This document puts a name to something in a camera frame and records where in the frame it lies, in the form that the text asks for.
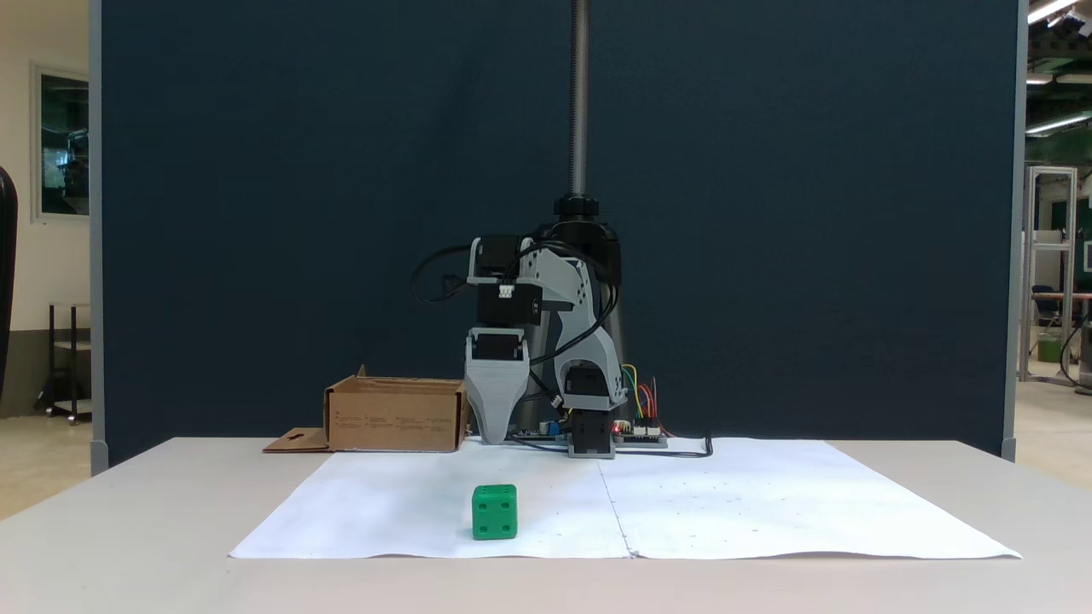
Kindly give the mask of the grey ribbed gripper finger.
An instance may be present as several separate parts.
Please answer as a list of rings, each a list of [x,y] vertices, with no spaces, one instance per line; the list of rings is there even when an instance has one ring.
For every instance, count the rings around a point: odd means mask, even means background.
[[[505,442],[512,412],[526,392],[529,373],[529,365],[467,365],[468,404],[484,442]]]

